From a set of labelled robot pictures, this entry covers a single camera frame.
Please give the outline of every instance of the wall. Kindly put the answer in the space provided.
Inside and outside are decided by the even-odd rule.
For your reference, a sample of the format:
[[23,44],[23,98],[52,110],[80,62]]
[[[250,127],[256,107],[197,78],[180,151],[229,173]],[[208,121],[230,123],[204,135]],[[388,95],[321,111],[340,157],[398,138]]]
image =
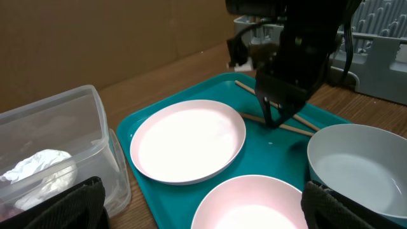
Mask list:
[[224,42],[224,0],[0,0],[0,112]]

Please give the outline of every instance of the bowl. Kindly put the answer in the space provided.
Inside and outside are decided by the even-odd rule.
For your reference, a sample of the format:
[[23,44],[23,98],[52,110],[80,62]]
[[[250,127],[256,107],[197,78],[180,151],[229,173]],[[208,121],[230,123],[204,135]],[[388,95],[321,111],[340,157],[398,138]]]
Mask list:
[[407,140],[375,127],[341,124],[308,144],[311,179],[407,226]]
[[156,181],[186,185],[227,168],[246,137],[243,118],[210,100],[179,102],[151,115],[135,132],[130,156],[135,167]]
[[268,176],[229,179],[201,201],[191,225],[191,229],[214,228],[308,228],[301,192]]

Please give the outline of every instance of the wooden stick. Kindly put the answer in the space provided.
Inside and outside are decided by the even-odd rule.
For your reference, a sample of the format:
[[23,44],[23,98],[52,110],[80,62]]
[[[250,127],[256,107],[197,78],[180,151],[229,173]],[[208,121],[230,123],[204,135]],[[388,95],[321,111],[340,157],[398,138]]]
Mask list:
[[[251,114],[242,113],[242,112],[239,112],[239,114],[241,115],[241,117],[247,118],[248,120],[252,120],[252,121],[262,123],[262,124],[266,124],[266,121],[263,118],[260,118],[260,117],[257,117],[257,116],[251,115]],[[310,136],[310,137],[312,137],[314,135],[314,133],[311,133],[311,132],[308,132],[308,131],[305,131],[305,130],[302,130],[302,129],[298,129],[298,128],[295,128],[295,127],[290,127],[289,125],[286,125],[286,124],[281,124],[279,126],[279,128],[282,128],[284,130],[289,130],[289,131],[292,131],[292,132],[296,132],[298,134],[307,135],[307,136]]]
[[[256,94],[254,93],[254,90],[253,90],[252,88],[250,88],[249,86],[247,86],[247,85],[245,85],[245,84],[243,84],[242,82],[237,81],[237,80],[235,80],[235,83],[236,83],[239,87],[243,88],[244,90],[247,90],[248,92],[252,93],[253,95],[256,95]],[[272,102],[272,101],[270,101],[270,105],[272,105],[272,106],[275,107],[275,108],[278,108],[278,105],[277,105],[276,103]],[[302,118],[302,117],[299,116],[298,114],[294,114],[293,118],[294,118],[295,120],[299,121],[300,123],[302,123],[302,124],[304,124],[304,125],[310,127],[310,128],[313,129],[314,131],[319,131],[319,130],[320,130],[320,128],[316,127],[314,124],[310,123],[309,121],[306,121],[304,118]]]

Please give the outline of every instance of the green tray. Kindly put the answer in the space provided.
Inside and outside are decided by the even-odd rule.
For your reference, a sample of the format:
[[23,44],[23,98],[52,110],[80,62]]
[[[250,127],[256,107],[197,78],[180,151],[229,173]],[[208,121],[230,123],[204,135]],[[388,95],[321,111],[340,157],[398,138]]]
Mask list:
[[[207,181],[171,186],[143,176],[134,167],[130,157],[132,136],[146,118],[169,105],[193,99],[210,99],[223,102],[237,111],[262,116],[257,98],[237,86],[235,80],[254,88],[253,78],[240,73],[224,73],[137,111],[120,123],[118,139],[159,228],[190,228],[195,210],[206,194],[218,184],[236,176],[272,176],[300,190],[308,180],[307,144],[310,138],[287,130],[271,130],[250,120],[245,120],[247,136],[239,155],[227,169]],[[299,115],[320,128],[348,123],[310,104]],[[286,124],[312,131],[296,120],[288,120]]]

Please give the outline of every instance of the table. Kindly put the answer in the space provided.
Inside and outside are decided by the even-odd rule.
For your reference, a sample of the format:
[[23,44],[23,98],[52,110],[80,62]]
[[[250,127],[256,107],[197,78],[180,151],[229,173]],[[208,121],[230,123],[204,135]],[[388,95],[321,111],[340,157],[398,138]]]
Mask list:
[[[141,108],[228,71],[226,43],[196,53],[154,71],[134,76],[101,91],[110,128]],[[354,123],[371,125],[407,137],[407,107],[324,85],[309,103]],[[111,219],[113,229],[157,228],[141,190],[128,168],[132,199]]]

